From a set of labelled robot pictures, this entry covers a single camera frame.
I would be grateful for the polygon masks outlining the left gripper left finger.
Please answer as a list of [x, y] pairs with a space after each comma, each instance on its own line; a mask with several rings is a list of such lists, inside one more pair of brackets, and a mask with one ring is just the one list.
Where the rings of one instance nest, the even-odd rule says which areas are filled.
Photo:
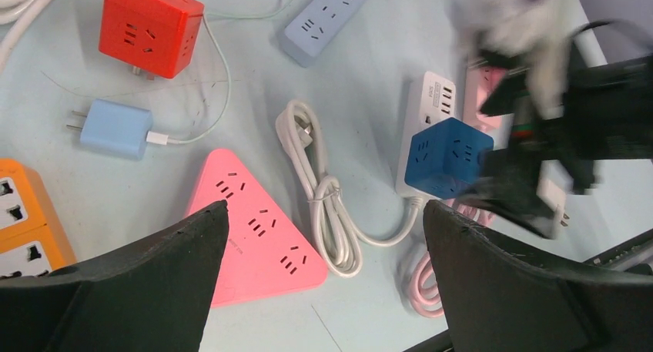
[[196, 351], [229, 234], [226, 201], [47, 275], [1, 282], [3, 351]]

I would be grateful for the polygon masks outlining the pink triangular power strip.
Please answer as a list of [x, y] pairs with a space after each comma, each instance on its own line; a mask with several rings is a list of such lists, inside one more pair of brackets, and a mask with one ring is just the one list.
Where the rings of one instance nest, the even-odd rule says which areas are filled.
[[229, 149], [208, 154], [186, 215], [226, 201], [229, 235], [212, 307], [275, 297], [322, 285], [321, 255]]

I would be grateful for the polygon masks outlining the red cube socket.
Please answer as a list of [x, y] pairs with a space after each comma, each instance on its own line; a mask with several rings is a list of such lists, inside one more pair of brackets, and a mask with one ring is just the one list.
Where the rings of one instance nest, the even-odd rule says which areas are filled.
[[204, 8], [197, 0], [104, 0], [99, 51], [172, 79], [191, 61]]

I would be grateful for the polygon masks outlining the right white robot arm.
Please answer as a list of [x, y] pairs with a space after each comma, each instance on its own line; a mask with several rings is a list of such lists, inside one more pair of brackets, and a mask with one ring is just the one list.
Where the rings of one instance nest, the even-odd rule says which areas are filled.
[[[480, 178], [459, 195], [545, 239], [557, 209], [542, 193], [541, 165], [558, 161], [571, 191], [597, 182], [598, 160], [652, 157], [652, 36], [624, 19], [565, 25], [568, 0], [467, 0], [458, 35], [473, 66], [503, 69], [486, 116], [513, 118], [503, 149], [488, 152]], [[572, 70], [574, 40], [611, 26], [644, 50], [635, 59]]]

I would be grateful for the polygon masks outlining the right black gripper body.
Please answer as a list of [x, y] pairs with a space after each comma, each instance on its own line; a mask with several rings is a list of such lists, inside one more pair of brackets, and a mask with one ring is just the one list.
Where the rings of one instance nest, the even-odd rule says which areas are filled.
[[557, 160], [584, 195], [597, 182], [594, 164], [608, 159], [652, 157], [652, 55], [583, 69], [564, 67], [562, 114], [543, 117], [526, 79], [525, 55], [479, 51], [481, 64], [506, 71], [486, 98], [487, 116], [512, 115], [507, 146], [484, 154], [474, 184], [474, 205], [552, 238], [557, 210], [544, 199], [541, 165]]

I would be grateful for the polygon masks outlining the white plug adapter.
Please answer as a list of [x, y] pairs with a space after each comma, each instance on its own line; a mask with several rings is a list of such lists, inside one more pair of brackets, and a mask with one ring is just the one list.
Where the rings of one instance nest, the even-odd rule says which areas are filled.
[[568, 194], [560, 184], [561, 174], [557, 171], [555, 161], [544, 161], [540, 169], [537, 195], [554, 211], [551, 239], [556, 239], [562, 229], [569, 226], [567, 212]]

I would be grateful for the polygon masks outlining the dark blue cube socket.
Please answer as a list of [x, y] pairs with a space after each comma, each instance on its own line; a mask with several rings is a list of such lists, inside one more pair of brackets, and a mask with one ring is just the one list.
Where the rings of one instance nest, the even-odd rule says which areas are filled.
[[488, 134], [447, 118], [412, 137], [404, 182], [439, 199], [453, 199], [478, 179], [484, 154], [493, 148]]

